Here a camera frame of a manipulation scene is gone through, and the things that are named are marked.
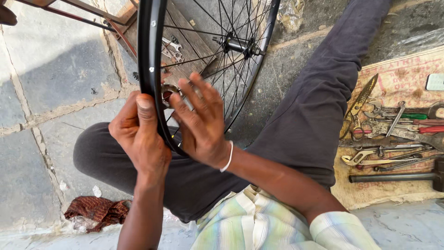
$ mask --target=hammer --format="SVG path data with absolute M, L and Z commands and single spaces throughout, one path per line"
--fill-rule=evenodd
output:
M 433 181 L 433 189 L 444 192 L 444 159 L 435 160 L 435 168 L 430 173 L 396 173 L 350 175 L 350 183 L 373 181 Z

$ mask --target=brown patterned cloth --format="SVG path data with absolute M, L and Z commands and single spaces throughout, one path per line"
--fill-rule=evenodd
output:
M 102 227 L 125 222 L 129 208 L 123 204 L 124 202 L 131 201 L 112 202 L 95 196 L 79 196 L 71 202 L 64 215 L 66 219 L 81 215 L 96 221 L 98 224 L 94 228 L 87 229 L 87 233 L 99 232 Z

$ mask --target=scissors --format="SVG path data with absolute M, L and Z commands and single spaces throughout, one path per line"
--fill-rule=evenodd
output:
M 350 107 L 350 109 L 347 111 L 345 117 L 344 117 L 344 123 L 342 124 L 341 134 L 339 139 L 343 139 L 348 132 L 351 132 L 352 140 L 358 141 L 361 138 L 357 139 L 354 136 L 355 130 L 361 130 L 364 134 L 364 130 L 361 127 L 361 122 L 359 121 L 359 110 L 364 105 L 365 101 L 367 100 L 367 97 L 369 97 L 370 93 L 372 92 L 373 88 L 375 88 L 376 82 L 378 81 L 378 74 L 374 75 L 370 81 L 364 86 L 361 93 L 359 93 L 358 98 L 356 99 L 355 103 Z

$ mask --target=shirt sleeve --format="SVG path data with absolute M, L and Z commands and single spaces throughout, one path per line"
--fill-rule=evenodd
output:
M 313 240 L 328 250 L 380 249 L 358 217 L 347 212 L 318 215 L 310 225 Z

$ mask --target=white thread bracelet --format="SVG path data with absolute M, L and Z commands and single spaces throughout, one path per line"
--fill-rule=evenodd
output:
M 224 172 L 228 168 L 228 166 L 231 163 L 231 158 L 233 157 L 233 147 L 234 147 L 233 146 L 233 141 L 230 141 L 230 144 L 231 144 L 230 159 L 228 160 L 228 163 L 225 165 L 225 167 L 221 168 L 221 173 Z

